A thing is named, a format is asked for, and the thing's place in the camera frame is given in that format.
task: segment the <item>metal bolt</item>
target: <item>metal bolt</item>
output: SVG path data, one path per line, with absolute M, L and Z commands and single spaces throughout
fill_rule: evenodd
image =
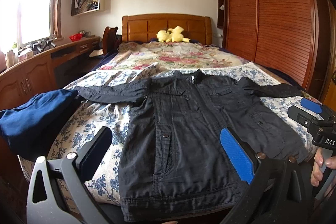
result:
M 41 164 L 41 163 L 44 162 L 44 160 L 45 160 L 45 156 L 39 156 L 39 157 L 36 159 L 36 162 L 37 162 L 38 164 Z
M 69 154 L 67 154 L 67 159 L 68 160 L 72 160 L 77 156 L 77 154 L 75 152 L 70 152 Z
M 289 156 L 289 161 L 291 162 L 291 163 L 295 163 L 296 162 L 296 158 L 295 157 L 293 157 L 293 156 Z
M 258 152 L 258 153 L 257 153 L 257 157 L 258 157 L 259 159 L 261 159 L 261 160 L 264 160 L 264 159 L 266 158 L 266 154 L 263 153 L 263 152 Z

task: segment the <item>black jacket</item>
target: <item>black jacket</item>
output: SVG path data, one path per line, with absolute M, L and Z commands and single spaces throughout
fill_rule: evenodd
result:
M 293 155 L 301 162 L 307 156 L 297 133 L 259 98 L 301 94 L 287 84 L 259 86 L 246 77 L 236 81 L 198 70 L 77 89 L 92 101 L 132 104 L 118 173 L 121 208 L 129 222 L 233 206 L 246 183 L 221 146 L 226 126 L 270 158 Z

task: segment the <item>bed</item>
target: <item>bed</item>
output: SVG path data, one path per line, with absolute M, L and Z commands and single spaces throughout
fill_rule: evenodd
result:
M 182 26 L 184 36 L 200 43 L 159 43 L 148 42 L 161 29 Z M 105 48 L 113 48 L 114 40 L 109 39 L 110 28 L 105 29 L 103 42 Z M 65 87 L 107 85 L 114 86 L 145 77 L 164 77 L 179 70 L 191 73 L 198 69 L 205 74 L 227 75 L 234 79 L 249 77 L 259 85 L 277 85 L 285 81 L 268 70 L 244 58 L 221 51 L 211 45 L 212 32 L 209 17 L 183 14 L 147 14 L 124 16 L 122 19 L 122 44 L 118 54 L 96 70 L 77 79 Z M 264 105 L 288 123 L 300 136 L 312 157 L 316 148 L 311 144 L 311 136 L 305 128 L 288 118 L 287 109 L 291 105 L 300 106 L 302 97 L 261 98 Z M 86 186 L 95 200 L 100 203 L 120 204 L 118 167 L 121 150 L 127 135 L 130 106 L 112 105 L 84 101 L 64 125 L 55 139 L 48 159 L 60 159 L 71 151 L 78 151 L 85 142 L 90 141 L 102 126 L 112 130 L 112 145 L 105 154 L 93 179 Z M 26 179 L 34 163 L 20 158 Z M 60 181 L 69 207 L 76 211 L 66 185 Z

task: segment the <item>bottle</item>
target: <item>bottle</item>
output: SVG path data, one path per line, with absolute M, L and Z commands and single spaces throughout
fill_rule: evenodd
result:
M 13 50 L 9 50 L 6 53 L 6 56 L 7 56 L 8 68 L 14 66 L 15 56 L 14 56 Z
M 14 42 L 13 46 L 12 46 L 12 49 L 13 49 L 13 53 L 14 53 L 14 64 L 17 64 L 19 63 L 19 60 L 18 60 L 18 48 L 17 48 L 17 43 Z
M 6 68 L 7 68 L 7 66 L 6 66 L 5 54 L 3 52 L 1 52 L 1 49 L 0 49 L 0 73 L 5 71 Z

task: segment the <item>human hand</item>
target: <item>human hand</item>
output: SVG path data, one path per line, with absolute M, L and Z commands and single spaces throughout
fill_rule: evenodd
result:
M 315 162 L 314 162 L 313 171 L 311 172 L 311 177 L 310 177 L 310 183 L 312 184 L 312 186 L 315 186 L 315 187 L 318 187 L 323 177 L 323 174 L 320 171 L 320 167 L 322 167 L 325 159 L 322 157 L 321 151 L 322 150 L 319 147 L 314 157 Z M 325 165 L 329 167 L 330 169 L 336 169 L 336 156 L 326 159 Z M 329 191 L 331 190 L 331 187 L 334 184 L 335 184 L 335 179 L 333 180 L 333 183 L 328 187 L 325 193 L 329 193 Z

